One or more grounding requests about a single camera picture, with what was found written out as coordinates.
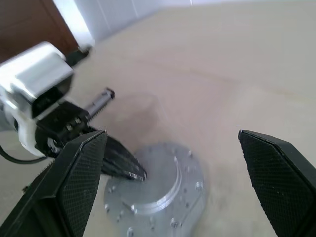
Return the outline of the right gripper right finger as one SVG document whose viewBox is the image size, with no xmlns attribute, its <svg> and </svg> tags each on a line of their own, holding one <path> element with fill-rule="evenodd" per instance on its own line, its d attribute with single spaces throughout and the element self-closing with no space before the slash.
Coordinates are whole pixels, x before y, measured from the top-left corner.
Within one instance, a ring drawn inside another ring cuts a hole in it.
<svg viewBox="0 0 316 237">
<path fill-rule="evenodd" d="M 252 187 L 279 237 L 316 235 L 316 169 L 289 142 L 240 130 Z"/>
</svg>

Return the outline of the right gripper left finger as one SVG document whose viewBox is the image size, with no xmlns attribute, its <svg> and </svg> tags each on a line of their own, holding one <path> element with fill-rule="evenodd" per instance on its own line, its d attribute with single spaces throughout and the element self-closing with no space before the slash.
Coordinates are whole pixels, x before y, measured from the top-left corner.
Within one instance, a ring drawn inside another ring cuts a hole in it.
<svg viewBox="0 0 316 237">
<path fill-rule="evenodd" d="M 97 194 L 104 130 L 69 142 L 26 189 L 0 227 L 2 237 L 81 237 Z"/>
</svg>

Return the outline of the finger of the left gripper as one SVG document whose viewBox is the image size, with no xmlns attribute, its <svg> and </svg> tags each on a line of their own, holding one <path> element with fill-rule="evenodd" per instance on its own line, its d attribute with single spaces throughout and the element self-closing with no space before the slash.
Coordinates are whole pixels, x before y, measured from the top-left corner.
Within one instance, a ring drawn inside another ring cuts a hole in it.
<svg viewBox="0 0 316 237">
<path fill-rule="evenodd" d="M 138 159 L 118 140 L 108 136 L 105 145 L 105 174 L 121 179 L 146 179 Z"/>
<path fill-rule="evenodd" d="M 139 182 L 145 181 L 145 169 L 133 155 L 125 156 L 105 151 L 101 171 L 112 177 Z"/>
</svg>

